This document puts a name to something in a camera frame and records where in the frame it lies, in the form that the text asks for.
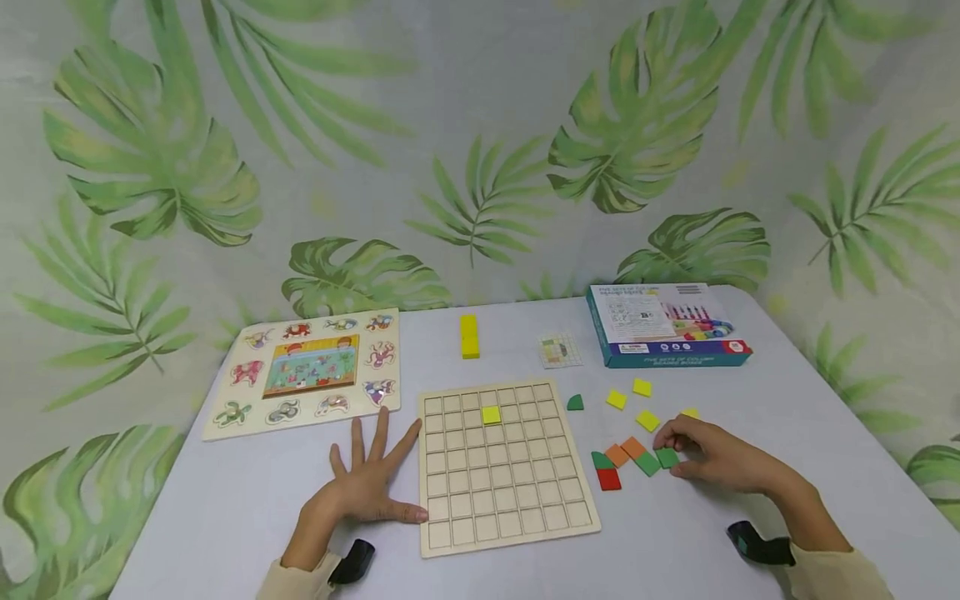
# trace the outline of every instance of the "wooden grid board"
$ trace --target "wooden grid board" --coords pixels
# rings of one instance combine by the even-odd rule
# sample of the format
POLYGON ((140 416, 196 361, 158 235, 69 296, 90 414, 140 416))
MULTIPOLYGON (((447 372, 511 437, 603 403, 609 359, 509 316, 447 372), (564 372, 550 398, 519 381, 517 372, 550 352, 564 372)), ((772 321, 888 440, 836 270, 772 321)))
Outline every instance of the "wooden grid board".
POLYGON ((553 380, 422 394, 418 410, 424 558, 600 531, 553 380))

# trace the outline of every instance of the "green tile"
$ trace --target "green tile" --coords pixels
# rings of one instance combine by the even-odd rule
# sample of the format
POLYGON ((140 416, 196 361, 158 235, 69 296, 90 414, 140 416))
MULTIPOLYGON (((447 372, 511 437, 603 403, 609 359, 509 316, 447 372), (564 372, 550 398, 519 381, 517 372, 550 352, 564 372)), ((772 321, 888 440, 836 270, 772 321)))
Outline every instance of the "green tile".
POLYGON ((647 477, 653 477, 660 470, 660 461, 650 452, 640 454, 640 458, 634 461, 640 470, 647 474, 647 477))

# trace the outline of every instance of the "product box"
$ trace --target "product box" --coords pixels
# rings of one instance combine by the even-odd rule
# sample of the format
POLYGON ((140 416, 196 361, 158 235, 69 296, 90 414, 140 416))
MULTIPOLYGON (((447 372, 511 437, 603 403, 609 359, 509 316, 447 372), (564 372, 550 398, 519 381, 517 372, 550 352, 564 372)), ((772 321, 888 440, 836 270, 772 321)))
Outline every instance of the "product box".
POLYGON ((736 367, 753 354, 705 283, 591 285, 587 304, 611 369, 736 367))

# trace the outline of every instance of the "wooden puzzle board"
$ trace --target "wooden puzzle board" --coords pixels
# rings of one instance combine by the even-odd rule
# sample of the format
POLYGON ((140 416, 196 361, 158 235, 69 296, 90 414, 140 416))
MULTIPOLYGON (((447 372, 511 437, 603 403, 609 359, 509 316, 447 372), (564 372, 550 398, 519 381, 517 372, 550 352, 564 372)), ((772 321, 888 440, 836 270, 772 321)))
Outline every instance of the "wooden puzzle board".
POLYGON ((258 324, 240 332, 204 440, 400 408, 399 311, 258 324))
POLYGON ((600 531, 550 379, 420 395, 424 558, 600 531), (500 423, 483 424, 497 406, 500 423))

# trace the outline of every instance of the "green leaf print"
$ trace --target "green leaf print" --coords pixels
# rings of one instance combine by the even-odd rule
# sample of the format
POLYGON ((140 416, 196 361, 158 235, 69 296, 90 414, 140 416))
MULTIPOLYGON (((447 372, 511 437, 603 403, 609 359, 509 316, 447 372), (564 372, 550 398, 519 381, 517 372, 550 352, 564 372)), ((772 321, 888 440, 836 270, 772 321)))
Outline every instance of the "green leaf print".
POLYGON ((497 166, 502 145, 494 144, 484 152, 483 140, 478 135, 470 147, 465 168, 465 190, 469 202, 464 201, 444 164, 434 156, 433 174, 444 203, 426 194, 420 194, 420 199, 440 222, 440 227, 422 221, 408 220, 404 223, 447 244, 469 248, 470 268, 473 267, 474 251, 499 263, 514 264, 508 251, 531 251, 518 236, 539 235, 525 221, 553 214, 529 202, 532 197, 550 192, 546 182, 536 185, 546 170, 546 161, 529 160, 530 154, 541 143, 541 138, 534 137, 497 166))
POLYGON ((804 348, 804 354, 824 381, 874 435, 897 433, 921 425, 922 421, 901 411, 860 408, 863 402, 888 385, 900 381, 899 376, 889 373, 865 379, 852 378, 850 370, 853 362, 867 341, 866 335, 858 335, 834 353, 833 329, 826 324, 817 336, 815 347, 804 348))
MULTIPOLYGON (((960 486, 960 450, 948 445, 929 445, 917 452, 906 466, 906 472, 918 486, 944 483, 960 486)), ((960 530, 960 492, 946 497, 943 492, 927 493, 934 506, 960 530)))
POLYGON ((705 281, 756 291, 767 276, 770 244, 756 216, 729 210, 668 217, 647 238, 652 250, 620 263, 616 283, 705 281))
POLYGON ((3 510, 36 559, 19 583, 0 565, 0 597, 106 598, 182 444, 173 427, 137 425, 94 438, 73 456, 67 448, 54 452, 17 475, 3 510), (93 515, 91 498, 98 507, 93 515))
MULTIPOLYGON (((260 14, 282 21, 325 21, 351 11, 360 2, 327 0, 244 0, 260 14)), ((392 56, 313 45, 270 31, 262 24, 236 11, 224 0, 201 0, 206 30, 214 53, 233 95, 257 135, 288 165, 290 159, 279 138, 260 94, 283 127, 314 158, 328 166, 333 159, 317 144, 313 131, 306 129, 306 118, 319 135, 344 152, 374 166, 385 165, 380 154, 368 144, 359 130, 388 135, 412 135, 377 108, 318 84, 308 75, 327 77, 380 77, 410 73, 414 65, 392 56), (241 67, 241 60, 246 72, 241 67)))
POLYGON ((77 48, 54 89, 84 117, 44 111, 54 155, 98 215, 139 214, 112 228, 138 240, 178 217, 218 246, 246 244, 260 222, 259 184, 229 131, 204 112, 199 75, 172 3, 147 3, 157 65, 110 39, 77 48))
POLYGON ((930 23, 914 16, 862 11, 853 0, 785 0, 770 24, 740 100, 740 142, 771 71, 770 113, 780 136, 787 136, 788 102, 802 64, 806 122, 815 137, 824 138, 830 127, 830 93, 858 104, 874 98, 838 37, 883 44, 921 35, 930 28, 930 23))
POLYGON ((826 209, 803 194, 788 196, 827 238, 807 264, 828 253, 830 285, 837 298, 843 298, 849 275, 877 293, 871 255, 904 286, 913 280, 903 248, 943 271, 948 268, 949 254, 925 227, 960 231, 960 215, 943 206, 960 199, 960 140, 934 141, 945 127, 908 146, 876 181, 874 170, 886 128, 867 140, 852 185, 845 185, 836 166, 828 163, 826 209))
POLYGON ((280 291, 294 300, 304 319, 376 308, 422 310, 449 306, 452 298, 433 269, 383 240, 371 240, 339 264, 334 254, 356 243, 346 237, 298 242, 290 249, 290 268, 306 277, 291 277, 280 291))
POLYGON ((720 75, 766 1, 741 2, 722 35, 705 0, 653 11, 628 27, 610 51, 609 97, 590 74, 570 105, 574 127, 560 127, 550 146, 559 173, 547 177, 557 194, 578 202, 589 195, 602 212, 622 213, 665 192, 699 154, 720 75))
POLYGON ((167 281, 150 285, 155 257, 131 261, 127 257, 130 240, 105 243, 102 217, 91 215, 82 230, 65 197, 60 198, 58 214, 60 235, 44 230, 45 246, 27 239, 23 243, 40 269, 84 308, 14 296, 47 323, 106 340, 49 360, 55 368, 97 369, 102 373, 55 399, 44 409, 48 411, 103 390, 148 360, 163 373, 158 356, 175 352, 197 337, 194 333, 177 333, 190 314, 189 308, 162 310, 173 286, 167 281))

